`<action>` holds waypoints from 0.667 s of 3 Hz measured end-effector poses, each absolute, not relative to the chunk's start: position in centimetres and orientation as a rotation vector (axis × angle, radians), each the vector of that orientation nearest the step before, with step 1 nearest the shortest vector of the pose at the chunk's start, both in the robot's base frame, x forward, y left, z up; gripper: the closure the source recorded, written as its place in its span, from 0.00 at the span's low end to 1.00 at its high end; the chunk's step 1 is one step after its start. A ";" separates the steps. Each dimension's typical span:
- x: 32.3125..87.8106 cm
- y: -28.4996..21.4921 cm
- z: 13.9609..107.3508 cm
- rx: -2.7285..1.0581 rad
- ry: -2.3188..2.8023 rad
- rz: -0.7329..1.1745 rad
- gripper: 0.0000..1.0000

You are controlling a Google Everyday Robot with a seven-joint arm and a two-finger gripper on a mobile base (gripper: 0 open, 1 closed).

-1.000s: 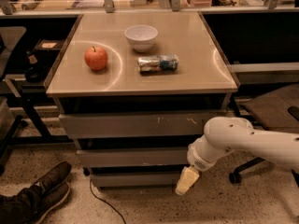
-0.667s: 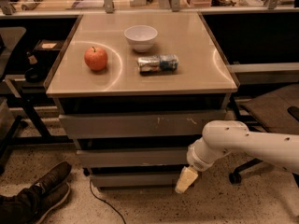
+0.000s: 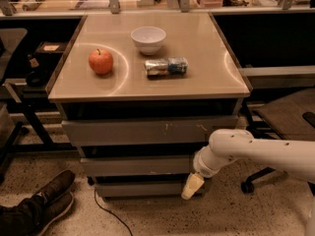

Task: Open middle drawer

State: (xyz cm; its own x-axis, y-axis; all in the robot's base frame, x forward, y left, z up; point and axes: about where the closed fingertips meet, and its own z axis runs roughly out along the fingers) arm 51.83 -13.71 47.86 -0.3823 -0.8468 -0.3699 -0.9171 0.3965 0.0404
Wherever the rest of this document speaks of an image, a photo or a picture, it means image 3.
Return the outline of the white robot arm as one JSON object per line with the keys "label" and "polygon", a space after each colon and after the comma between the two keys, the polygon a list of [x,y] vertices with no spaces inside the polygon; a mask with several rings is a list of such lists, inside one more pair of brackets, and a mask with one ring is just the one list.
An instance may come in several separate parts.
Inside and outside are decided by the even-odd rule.
{"label": "white robot arm", "polygon": [[219,129],[212,132],[209,143],[195,153],[193,172],[187,178],[181,197],[189,200],[204,184],[205,178],[212,178],[239,158],[249,158],[315,183],[314,142],[255,139],[246,130]]}

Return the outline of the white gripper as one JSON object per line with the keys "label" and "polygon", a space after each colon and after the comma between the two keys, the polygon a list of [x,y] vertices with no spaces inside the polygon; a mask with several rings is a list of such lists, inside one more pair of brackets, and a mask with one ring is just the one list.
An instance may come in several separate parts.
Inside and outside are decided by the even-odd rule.
{"label": "white gripper", "polygon": [[212,178],[218,174],[222,168],[222,163],[210,147],[203,147],[194,155],[193,168],[196,173],[191,173],[188,176],[181,193],[181,198],[184,200],[191,199],[204,185],[204,177]]}

